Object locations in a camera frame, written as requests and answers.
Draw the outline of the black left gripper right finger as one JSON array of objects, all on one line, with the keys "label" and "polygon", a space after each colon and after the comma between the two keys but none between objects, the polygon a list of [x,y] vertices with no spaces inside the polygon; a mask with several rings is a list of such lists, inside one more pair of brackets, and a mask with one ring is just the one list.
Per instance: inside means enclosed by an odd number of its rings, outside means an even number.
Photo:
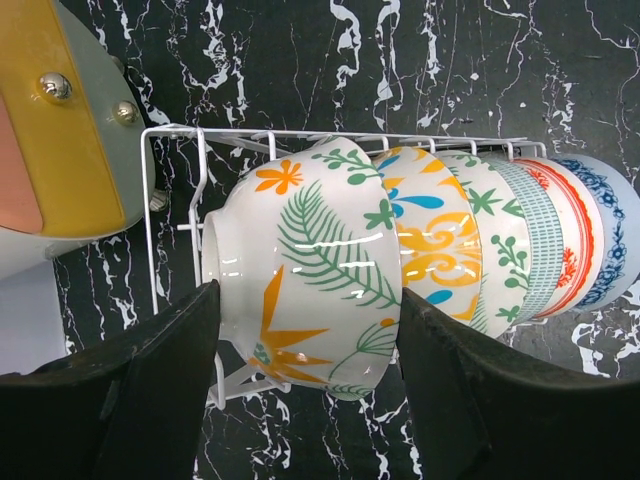
[{"label": "black left gripper right finger", "polygon": [[425,478],[638,478],[638,382],[538,360],[409,289],[397,347]]}]

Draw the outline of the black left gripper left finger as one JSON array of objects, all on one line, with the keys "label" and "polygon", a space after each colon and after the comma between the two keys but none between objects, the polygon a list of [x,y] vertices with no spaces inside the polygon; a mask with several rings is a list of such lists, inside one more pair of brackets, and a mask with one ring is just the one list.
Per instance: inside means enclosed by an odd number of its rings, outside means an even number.
[{"label": "black left gripper left finger", "polygon": [[91,348],[3,375],[2,478],[191,478],[220,321],[212,281]]}]

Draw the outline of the green sprig pattern bowl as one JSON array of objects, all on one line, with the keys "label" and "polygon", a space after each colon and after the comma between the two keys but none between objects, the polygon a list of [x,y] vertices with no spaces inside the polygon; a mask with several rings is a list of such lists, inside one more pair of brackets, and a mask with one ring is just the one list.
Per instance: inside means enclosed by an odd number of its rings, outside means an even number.
[{"label": "green sprig pattern bowl", "polygon": [[531,269],[528,225],[516,195],[491,164],[460,150],[443,151],[439,158],[462,186],[480,235],[483,277],[471,327],[496,338],[525,303]]}]

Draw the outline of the orange leaf pattern bowl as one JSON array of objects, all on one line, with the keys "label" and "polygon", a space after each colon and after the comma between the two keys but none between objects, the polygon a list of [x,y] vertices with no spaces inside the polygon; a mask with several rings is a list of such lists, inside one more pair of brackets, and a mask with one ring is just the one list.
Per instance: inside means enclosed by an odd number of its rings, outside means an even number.
[{"label": "orange leaf pattern bowl", "polygon": [[247,173],[203,221],[201,275],[220,287],[220,336],[270,382],[356,401],[399,327],[391,203],[365,151],[328,136]]}]

